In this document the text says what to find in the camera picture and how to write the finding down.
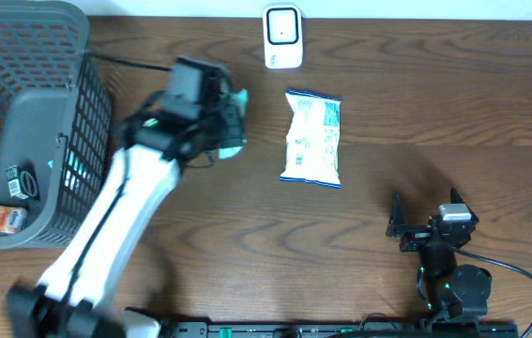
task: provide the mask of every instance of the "orange and white package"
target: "orange and white package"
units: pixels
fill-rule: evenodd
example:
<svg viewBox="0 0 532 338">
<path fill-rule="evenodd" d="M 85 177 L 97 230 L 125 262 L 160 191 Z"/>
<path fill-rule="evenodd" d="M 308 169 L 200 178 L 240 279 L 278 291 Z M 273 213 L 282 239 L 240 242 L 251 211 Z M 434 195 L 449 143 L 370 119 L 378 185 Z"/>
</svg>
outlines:
<svg viewBox="0 0 532 338">
<path fill-rule="evenodd" d="M 0 233 L 15 234 L 25 224 L 28 211 L 23 207 L 0 206 Z"/>
</svg>

